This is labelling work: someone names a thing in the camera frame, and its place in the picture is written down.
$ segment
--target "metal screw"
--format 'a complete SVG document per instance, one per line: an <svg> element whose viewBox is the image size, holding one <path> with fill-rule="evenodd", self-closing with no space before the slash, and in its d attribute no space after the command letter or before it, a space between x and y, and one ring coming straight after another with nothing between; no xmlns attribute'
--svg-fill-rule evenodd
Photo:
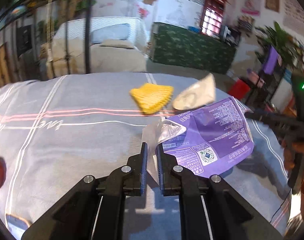
<svg viewBox="0 0 304 240"><path fill-rule="evenodd" d="M213 176L211 176L211 180L215 183L218 183L221 181L221 177L218 175L213 175Z"/></svg>
<svg viewBox="0 0 304 240"><path fill-rule="evenodd" d="M91 183L93 181L93 179L94 179L93 176L87 175L87 176L84 177L83 181L85 183Z"/></svg>
<svg viewBox="0 0 304 240"><path fill-rule="evenodd" d="M181 171L183 171L183 167L180 166L180 165L176 165L176 166L173 167L173 170L176 171L176 172L181 172Z"/></svg>
<svg viewBox="0 0 304 240"><path fill-rule="evenodd" d="M123 171L123 172L130 172L131 171L131 167L130 166L123 166L121 168L121 171Z"/></svg>

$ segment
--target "blue container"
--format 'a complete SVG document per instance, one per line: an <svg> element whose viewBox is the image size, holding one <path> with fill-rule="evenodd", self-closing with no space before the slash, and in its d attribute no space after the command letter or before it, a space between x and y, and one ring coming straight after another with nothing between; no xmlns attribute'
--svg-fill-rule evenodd
<svg viewBox="0 0 304 240"><path fill-rule="evenodd" d="M188 26L189 31L193 31L195 33L199 33L201 31L201 28L199 27L194 27L194 26Z"/></svg>

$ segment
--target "phone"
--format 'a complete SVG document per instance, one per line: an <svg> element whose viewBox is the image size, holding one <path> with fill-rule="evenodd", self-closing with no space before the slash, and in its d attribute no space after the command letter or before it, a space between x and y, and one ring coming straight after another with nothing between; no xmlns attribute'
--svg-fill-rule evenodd
<svg viewBox="0 0 304 240"><path fill-rule="evenodd" d="M31 225L27 220L10 214L6 214L6 222L16 240L21 240L22 235Z"/></svg>

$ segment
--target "green leaves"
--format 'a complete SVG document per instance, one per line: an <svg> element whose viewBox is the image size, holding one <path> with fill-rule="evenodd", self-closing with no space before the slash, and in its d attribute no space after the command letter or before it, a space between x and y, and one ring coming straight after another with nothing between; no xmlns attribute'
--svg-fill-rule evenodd
<svg viewBox="0 0 304 240"><path fill-rule="evenodd" d="M257 35L257 38L264 54L266 54L269 45L272 45L282 57L283 62L294 67L293 60L299 54L294 48L293 37L289 33L283 30L276 21L274 22L274 29L269 26L265 26L265 28L257 27L255 29L262 33L262 36ZM259 61L262 62L261 54L256 52L256 55Z"/></svg>

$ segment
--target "green camouflage cloth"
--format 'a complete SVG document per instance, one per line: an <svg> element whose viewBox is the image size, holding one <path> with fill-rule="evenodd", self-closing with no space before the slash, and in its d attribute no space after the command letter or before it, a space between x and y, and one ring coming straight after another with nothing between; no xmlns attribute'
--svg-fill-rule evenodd
<svg viewBox="0 0 304 240"><path fill-rule="evenodd" d="M153 62L225 74L236 48L207 35L165 24L155 34Z"/></svg>

